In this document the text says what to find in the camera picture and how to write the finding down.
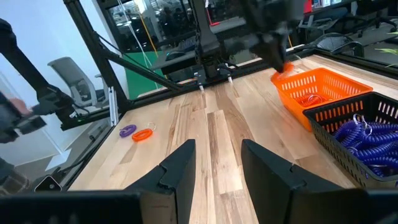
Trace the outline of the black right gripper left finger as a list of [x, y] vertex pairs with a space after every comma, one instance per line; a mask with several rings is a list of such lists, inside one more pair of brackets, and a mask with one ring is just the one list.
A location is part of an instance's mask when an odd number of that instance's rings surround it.
[[0, 198], [0, 224], [188, 224], [195, 140], [123, 190], [43, 192]]

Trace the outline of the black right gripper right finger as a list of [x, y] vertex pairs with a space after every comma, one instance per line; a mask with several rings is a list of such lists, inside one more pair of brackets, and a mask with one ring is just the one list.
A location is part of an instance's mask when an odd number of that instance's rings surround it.
[[398, 190], [344, 189], [250, 139], [241, 160], [259, 224], [398, 224]]

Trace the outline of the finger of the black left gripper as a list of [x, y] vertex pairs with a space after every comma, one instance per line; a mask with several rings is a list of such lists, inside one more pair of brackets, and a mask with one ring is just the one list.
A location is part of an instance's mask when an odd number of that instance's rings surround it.
[[277, 71], [284, 71], [285, 63], [287, 61], [287, 35], [281, 35], [275, 38], [275, 43], [272, 49], [272, 65]]
[[251, 52], [262, 58], [270, 67], [276, 71], [280, 70], [280, 45], [277, 40], [260, 42], [251, 48]]

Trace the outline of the orange spring keychain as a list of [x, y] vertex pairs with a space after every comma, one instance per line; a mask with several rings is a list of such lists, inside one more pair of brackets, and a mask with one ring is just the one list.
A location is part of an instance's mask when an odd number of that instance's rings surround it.
[[322, 97], [314, 94], [306, 94], [295, 99], [303, 107], [309, 107], [323, 101]]
[[279, 80], [283, 80], [285, 78], [287, 78], [290, 73], [292, 73], [294, 70], [294, 64], [292, 62], [286, 62], [284, 63], [283, 66], [283, 71], [282, 72], [275, 72], [271, 77], [270, 77], [270, 81], [271, 82], [276, 82]]
[[317, 105], [326, 101], [328, 101], [328, 99], [321, 95], [312, 95], [311, 97], [308, 98], [310, 106]]
[[154, 131], [156, 130], [156, 127], [157, 126], [154, 122], [150, 122], [147, 124], [147, 127], [145, 129], [142, 129], [137, 133], [133, 134], [131, 138], [134, 142], [140, 142], [146, 140], [153, 135]]

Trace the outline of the purple spring keychain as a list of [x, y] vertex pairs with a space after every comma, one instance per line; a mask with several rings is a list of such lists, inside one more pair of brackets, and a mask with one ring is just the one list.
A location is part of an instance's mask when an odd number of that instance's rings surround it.
[[338, 140], [344, 147], [351, 147], [354, 143], [363, 140], [366, 131], [372, 130], [372, 127], [366, 122], [363, 115], [354, 114], [353, 119], [342, 124], [334, 133], [334, 138]]
[[393, 123], [368, 123], [372, 134], [398, 133], [398, 124]]
[[359, 152], [356, 157], [367, 166], [389, 166], [398, 169], [398, 146], [383, 152]]
[[135, 124], [129, 124], [122, 129], [119, 130], [119, 136], [121, 138], [126, 138], [130, 135], [132, 135], [137, 129], [137, 126]]
[[347, 148], [351, 149], [354, 152], [360, 151], [363, 149], [368, 149], [371, 146], [381, 146], [384, 144], [389, 144], [392, 142], [398, 141], [398, 133], [384, 133], [384, 134], [350, 134], [344, 140], [341, 141], [341, 144]]
[[372, 164], [369, 165], [369, 168], [378, 177], [389, 177], [393, 175], [398, 175], [398, 169], [395, 169], [388, 165]]

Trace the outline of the grey desk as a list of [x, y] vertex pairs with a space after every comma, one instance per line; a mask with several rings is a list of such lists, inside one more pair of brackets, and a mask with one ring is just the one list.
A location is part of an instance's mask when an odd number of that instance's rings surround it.
[[243, 17], [234, 17], [225, 21], [221, 21], [218, 25], [203, 28], [201, 34], [214, 34], [217, 37], [225, 38], [226, 36], [243, 36], [248, 34], [254, 34], [258, 32], [264, 32], [262, 27], [254, 27], [247, 24]]
[[167, 53], [168, 52], [164, 52], [163, 54], [161, 54], [159, 58], [153, 63], [150, 69], [151, 70], [160, 69], [164, 75], [167, 75], [172, 72], [176, 72], [178, 70], [191, 67], [197, 64], [194, 50], [186, 52], [186, 55], [184, 55], [183, 57], [179, 57], [171, 61], [165, 61]]

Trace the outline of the orange plastic mesh basket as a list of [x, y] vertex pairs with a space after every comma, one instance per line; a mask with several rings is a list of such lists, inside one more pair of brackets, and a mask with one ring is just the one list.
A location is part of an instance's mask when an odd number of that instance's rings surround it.
[[[305, 110], [373, 91], [373, 88], [368, 85], [325, 68], [316, 68], [296, 75], [290, 73], [287, 78], [272, 83], [277, 88], [282, 104], [307, 131], [311, 131], [312, 128], [303, 113]], [[303, 107], [295, 99], [306, 94], [321, 95], [328, 101]]]

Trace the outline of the black plastic mesh basket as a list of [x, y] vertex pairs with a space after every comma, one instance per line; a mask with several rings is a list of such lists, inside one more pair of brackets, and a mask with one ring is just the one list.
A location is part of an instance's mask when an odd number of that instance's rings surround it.
[[365, 188], [398, 188], [398, 175], [378, 177], [369, 166], [363, 164], [356, 157], [359, 152], [363, 151], [388, 151], [394, 146], [398, 146], [398, 141], [381, 146], [371, 146], [368, 149], [354, 152], [345, 148], [333, 136], [342, 124], [353, 119], [354, 114], [363, 115], [367, 123], [398, 124], [398, 100], [377, 92], [369, 92], [305, 110], [303, 113], [308, 118], [317, 141], [360, 186]]

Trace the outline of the person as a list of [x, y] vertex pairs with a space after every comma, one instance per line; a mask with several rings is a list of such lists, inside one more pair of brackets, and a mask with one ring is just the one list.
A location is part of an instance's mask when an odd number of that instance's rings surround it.
[[0, 157], [0, 196], [29, 192], [30, 180]]

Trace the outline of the black computer mouse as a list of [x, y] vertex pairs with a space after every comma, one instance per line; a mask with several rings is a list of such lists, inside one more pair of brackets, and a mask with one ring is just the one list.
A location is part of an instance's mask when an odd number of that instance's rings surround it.
[[183, 51], [171, 51], [166, 54], [165, 61], [171, 61], [176, 58], [183, 57], [184, 55], [186, 55], [186, 53]]

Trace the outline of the black chair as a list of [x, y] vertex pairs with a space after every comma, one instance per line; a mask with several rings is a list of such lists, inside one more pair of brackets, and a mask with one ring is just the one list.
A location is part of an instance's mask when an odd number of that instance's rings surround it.
[[361, 21], [360, 25], [354, 26], [354, 32], [361, 38], [364, 32], [372, 27], [379, 28], [382, 23], [390, 24], [390, 32], [397, 32], [398, 25], [391, 19], [398, 16], [383, 16], [383, 10], [396, 6], [396, 0], [355, 0], [357, 4], [356, 14], [352, 19]]

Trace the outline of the person's left hand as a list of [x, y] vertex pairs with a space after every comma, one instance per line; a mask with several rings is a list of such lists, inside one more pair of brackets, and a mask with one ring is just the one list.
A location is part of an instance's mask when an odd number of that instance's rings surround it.
[[9, 102], [12, 105], [12, 110], [17, 112], [19, 116], [30, 116], [32, 115], [32, 110], [28, 109], [25, 102], [19, 98], [9, 98]]

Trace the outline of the green panel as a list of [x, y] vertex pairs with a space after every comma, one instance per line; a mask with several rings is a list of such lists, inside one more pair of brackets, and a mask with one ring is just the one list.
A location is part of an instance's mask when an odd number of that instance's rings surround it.
[[[139, 62], [141, 65], [147, 68], [151, 68], [151, 65], [155, 63], [157, 60], [157, 56], [155, 52], [148, 51], [146, 52], [146, 56], [149, 59], [149, 62], [144, 59], [142, 53], [127, 53], [123, 59], [127, 60], [130, 63], [135, 64], [135, 62], [128, 57], [131, 57], [136, 62]], [[126, 80], [127, 80], [127, 89], [129, 93], [129, 99], [136, 99], [139, 95], [143, 93], [150, 92], [152, 90], [157, 90], [162, 88], [162, 85], [153, 82], [145, 77], [140, 76], [136, 72], [133, 72], [129, 69], [125, 69], [126, 71]]]

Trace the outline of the grey office chair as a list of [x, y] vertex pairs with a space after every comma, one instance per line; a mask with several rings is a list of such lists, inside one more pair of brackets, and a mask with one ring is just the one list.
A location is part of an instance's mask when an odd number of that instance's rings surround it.
[[83, 108], [108, 106], [108, 86], [103, 80], [103, 88], [96, 89], [85, 72], [70, 57], [62, 57], [47, 64], [67, 84], [74, 102]]

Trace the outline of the black aluminium table frame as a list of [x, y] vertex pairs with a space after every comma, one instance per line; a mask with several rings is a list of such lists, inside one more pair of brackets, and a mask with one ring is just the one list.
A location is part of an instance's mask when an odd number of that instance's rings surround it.
[[[114, 87], [117, 93], [121, 94], [121, 100], [118, 103], [120, 107], [120, 112], [124, 113], [128, 110], [133, 110], [134, 108], [140, 108], [142, 106], [148, 105], [150, 103], [155, 103], [156, 101], [165, 100], [173, 96], [182, 95], [199, 88], [197, 79], [196, 81], [190, 81], [186, 84], [178, 84], [171, 82], [170, 80], [158, 76], [156, 73], [144, 68], [140, 65], [136, 65], [128, 62], [127, 60], [121, 58], [119, 55], [107, 49], [100, 36], [94, 31], [81, 3], [80, 0], [63, 0], [66, 5], [76, 27], [78, 28], [83, 40], [88, 47], [88, 50], [93, 57], [95, 64], [99, 68], [103, 75], [105, 82]], [[126, 98], [123, 94], [121, 86], [116, 78], [110, 63], [114, 62], [124, 68], [132, 70], [138, 73], [140, 76], [145, 77], [153, 82], [156, 82], [164, 87], [164, 89], [158, 93], [153, 93], [149, 96], [148, 100], [138, 100], [133, 101]], [[205, 87], [218, 84], [220, 82], [226, 81], [226, 77], [213, 80], [208, 82]]]

